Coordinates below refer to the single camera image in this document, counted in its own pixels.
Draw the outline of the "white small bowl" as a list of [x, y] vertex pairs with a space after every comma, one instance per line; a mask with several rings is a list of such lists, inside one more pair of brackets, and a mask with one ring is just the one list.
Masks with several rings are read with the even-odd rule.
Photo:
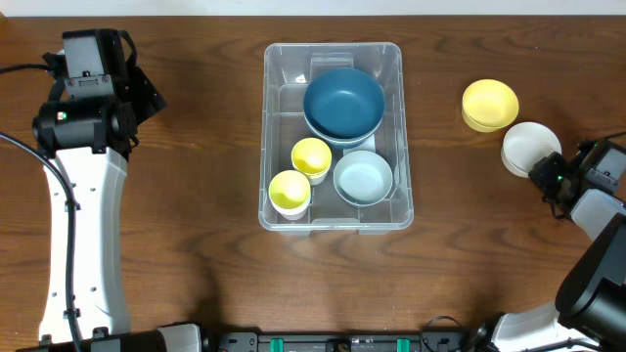
[[527, 178], [532, 167], [552, 153], [562, 153], [557, 135], [545, 125], [521, 122], [506, 133], [501, 159], [513, 175]]

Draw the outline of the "yellow small bowl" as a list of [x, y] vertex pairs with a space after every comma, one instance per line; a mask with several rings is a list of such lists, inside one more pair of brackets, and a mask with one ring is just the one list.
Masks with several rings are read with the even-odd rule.
[[495, 132], [515, 121], [519, 101], [507, 84], [495, 79], [480, 79], [464, 91], [461, 113], [471, 129], [482, 133]]

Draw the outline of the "yellow cup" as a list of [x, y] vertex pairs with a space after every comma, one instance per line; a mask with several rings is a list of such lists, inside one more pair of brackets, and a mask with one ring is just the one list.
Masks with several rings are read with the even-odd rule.
[[306, 175], [317, 175], [325, 172], [332, 164], [330, 147], [317, 138], [304, 138], [298, 141], [291, 150], [292, 166]]
[[272, 203], [282, 209], [296, 209], [309, 201], [310, 195], [309, 180], [295, 170], [278, 173], [269, 185], [269, 197]]

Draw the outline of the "grey small bowl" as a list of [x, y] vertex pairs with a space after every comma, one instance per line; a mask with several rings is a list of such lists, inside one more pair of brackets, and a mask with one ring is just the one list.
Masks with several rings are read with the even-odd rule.
[[393, 173], [379, 154], [357, 151], [336, 164], [333, 176], [338, 194], [348, 203], [364, 207], [381, 202], [393, 185]]

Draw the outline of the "dark blue bowl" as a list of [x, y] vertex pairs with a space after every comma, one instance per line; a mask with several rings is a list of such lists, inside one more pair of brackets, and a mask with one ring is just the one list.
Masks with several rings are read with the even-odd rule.
[[303, 113], [322, 133], [340, 139], [356, 138], [383, 119], [385, 97], [368, 73], [351, 67], [330, 69], [308, 85]]
[[377, 132], [377, 130], [382, 126], [382, 120], [380, 120], [379, 123], [373, 129], [371, 129], [369, 132], [365, 133], [364, 135], [361, 135], [356, 138], [351, 138], [351, 139], [340, 139], [340, 138], [331, 137], [322, 133], [313, 125], [313, 123], [310, 121], [310, 118], [307, 115], [304, 116], [304, 121], [307, 127], [309, 128], [309, 130], [315, 136], [328, 142], [330, 145], [334, 146], [335, 148], [342, 149], [342, 150], [352, 149], [352, 148], [356, 148], [356, 147], [363, 145], [371, 137], [373, 137], [375, 133]]

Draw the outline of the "cream cup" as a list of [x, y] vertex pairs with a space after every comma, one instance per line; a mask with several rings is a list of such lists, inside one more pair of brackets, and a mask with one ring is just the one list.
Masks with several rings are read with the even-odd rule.
[[321, 184], [327, 176], [327, 172], [321, 172], [315, 175], [308, 175], [307, 178], [311, 186], [317, 186]]

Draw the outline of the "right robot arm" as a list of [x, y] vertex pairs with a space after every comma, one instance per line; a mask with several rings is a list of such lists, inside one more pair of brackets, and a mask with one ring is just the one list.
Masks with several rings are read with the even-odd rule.
[[554, 301], [499, 316], [468, 342], [473, 351], [622, 351], [625, 348], [625, 203], [616, 198], [625, 150], [611, 137], [579, 145], [575, 158], [552, 153], [530, 181], [557, 220], [591, 244], [561, 283]]

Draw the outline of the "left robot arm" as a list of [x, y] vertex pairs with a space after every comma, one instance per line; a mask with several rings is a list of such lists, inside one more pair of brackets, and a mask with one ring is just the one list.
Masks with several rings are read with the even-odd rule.
[[33, 118], [51, 203], [50, 279], [38, 351], [200, 351], [201, 328], [134, 332], [120, 269], [119, 218], [138, 127], [165, 101], [115, 29], [66, 31], [46, 54], [55, 84]]

